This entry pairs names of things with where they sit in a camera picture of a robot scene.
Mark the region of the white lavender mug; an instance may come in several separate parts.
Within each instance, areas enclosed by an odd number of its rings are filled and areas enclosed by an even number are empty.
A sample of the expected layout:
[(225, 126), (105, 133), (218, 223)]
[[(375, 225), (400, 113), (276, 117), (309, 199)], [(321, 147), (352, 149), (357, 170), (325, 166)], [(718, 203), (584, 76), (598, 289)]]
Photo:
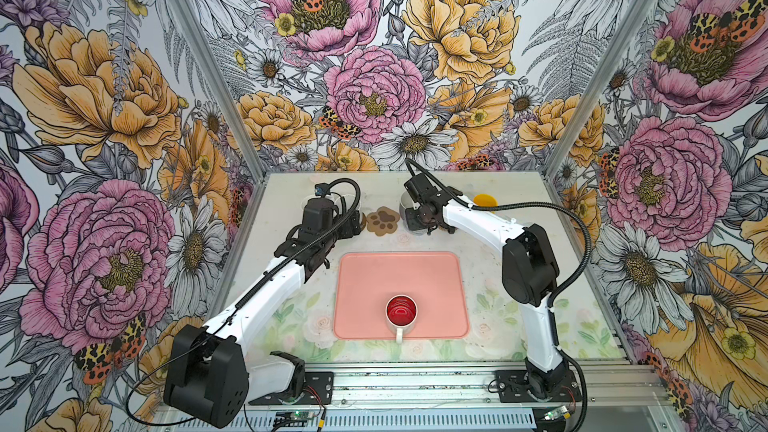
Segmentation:
[(413, 202), (410, 195), (407, 192), (404, 192), (399, 201), (399, 214), (405, 229), (413, 234), (422, 232), (416, 208), (417, 205)]

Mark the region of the brown paw shaped coaster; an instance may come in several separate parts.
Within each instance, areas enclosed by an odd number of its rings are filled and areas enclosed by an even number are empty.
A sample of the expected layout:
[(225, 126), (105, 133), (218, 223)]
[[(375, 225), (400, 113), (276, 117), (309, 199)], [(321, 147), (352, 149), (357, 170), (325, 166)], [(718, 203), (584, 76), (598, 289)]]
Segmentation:
[(397, 211), (382, 206), (366, 215), (366, 230), (378, 237), (394, 234), (400, 220), (401, 217)]

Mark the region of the yellow mug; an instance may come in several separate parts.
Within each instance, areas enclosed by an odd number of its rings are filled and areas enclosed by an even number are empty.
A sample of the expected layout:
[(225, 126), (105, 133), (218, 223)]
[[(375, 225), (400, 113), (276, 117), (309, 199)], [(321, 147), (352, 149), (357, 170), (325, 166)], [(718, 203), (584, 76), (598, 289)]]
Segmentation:
[(472, 201), (478, 207), (497, 207), (499, 205), (495, 197), (484, 193), (477, 194)]

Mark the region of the red inside mug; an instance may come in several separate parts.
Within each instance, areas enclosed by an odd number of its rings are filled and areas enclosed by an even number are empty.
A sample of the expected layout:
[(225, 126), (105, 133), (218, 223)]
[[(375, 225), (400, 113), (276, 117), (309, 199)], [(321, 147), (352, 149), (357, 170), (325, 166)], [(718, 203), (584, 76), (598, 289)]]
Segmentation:
[(385, 314), (395, 342), (401, 344), (418, 318), (416, 302), (408, 295), (397, 295), (387, 302)]

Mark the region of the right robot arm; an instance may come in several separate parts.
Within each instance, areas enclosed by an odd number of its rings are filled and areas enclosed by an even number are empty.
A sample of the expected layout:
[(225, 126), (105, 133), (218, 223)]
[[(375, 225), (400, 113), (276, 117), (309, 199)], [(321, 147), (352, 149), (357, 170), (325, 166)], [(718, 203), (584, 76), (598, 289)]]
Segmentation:
[(502, 286), (519, 304), (526, 334), (523, 383), (533, 398), (550, 399), (566, 379), (568, 365), (549, 304), (559, 266), (546, 231), (506, 219), (455, 188), (441, 188), (426, 172), (412, 175), (404, 187), (414, 203), (405, 212), (410, 229), (463, 231), (499, 253)]

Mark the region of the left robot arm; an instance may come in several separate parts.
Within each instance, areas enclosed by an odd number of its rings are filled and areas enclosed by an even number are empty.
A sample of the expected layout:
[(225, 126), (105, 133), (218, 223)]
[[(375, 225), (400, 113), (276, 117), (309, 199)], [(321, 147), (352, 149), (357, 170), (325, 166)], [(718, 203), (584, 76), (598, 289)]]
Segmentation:
[(260, 277), (204, 325), (188, 325), (175, 336), (165, 366), (164, 403), (223, 428), (257, 399), (300, 399), (306, 387), (302, 359), (272, 352), (247, 364), (246, 353), (283, 303), (327, 265), (336, 242), (360, 231), (357, 200), (334, 201), (325, 193), (309, 199), (301, 223), (276, 248)]

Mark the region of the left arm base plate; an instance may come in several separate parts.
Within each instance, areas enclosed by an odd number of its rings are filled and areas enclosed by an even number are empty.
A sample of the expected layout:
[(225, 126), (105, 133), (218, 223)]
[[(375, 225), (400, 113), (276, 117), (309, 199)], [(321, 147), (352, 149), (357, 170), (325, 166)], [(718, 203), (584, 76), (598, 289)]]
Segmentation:
[(272, 393), (248, 401), (250, 406), (317, 406), (317, 400), (329, 405), (333, 397), (333, 372), (307, 372), (304, 390), (297, 397), (289, 398), (284, 393)]

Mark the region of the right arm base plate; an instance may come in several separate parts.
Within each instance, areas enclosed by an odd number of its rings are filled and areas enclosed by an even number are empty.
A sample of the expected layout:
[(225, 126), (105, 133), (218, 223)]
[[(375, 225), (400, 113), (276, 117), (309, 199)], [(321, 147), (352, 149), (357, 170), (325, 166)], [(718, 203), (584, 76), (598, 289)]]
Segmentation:
[(550, 384), (544, 380), (531, 381), (525, 369), (506, 369), (494, 372), (492, 390), (502, 403), (577, 403), (582, 392), (572, 370)]

